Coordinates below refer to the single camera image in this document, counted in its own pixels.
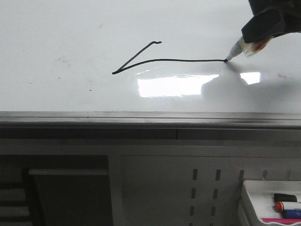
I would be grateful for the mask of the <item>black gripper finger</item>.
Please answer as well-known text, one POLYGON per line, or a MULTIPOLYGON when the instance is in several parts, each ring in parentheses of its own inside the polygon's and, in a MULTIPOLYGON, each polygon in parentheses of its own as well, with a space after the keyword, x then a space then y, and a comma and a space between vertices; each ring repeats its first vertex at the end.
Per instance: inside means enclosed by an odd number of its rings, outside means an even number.
POLYGON ((241 31, 244 42, 252 43, 282 34, 284 29, 283 14, 279 10, 269 9, 253 16, 241 31))
POLYGON ((249 4, 253 16, 269 9, 279 10, 283 14, 284 33, 275 35, 273 38, 301 32, 301 2, 299 0, 250 0, 249 4))

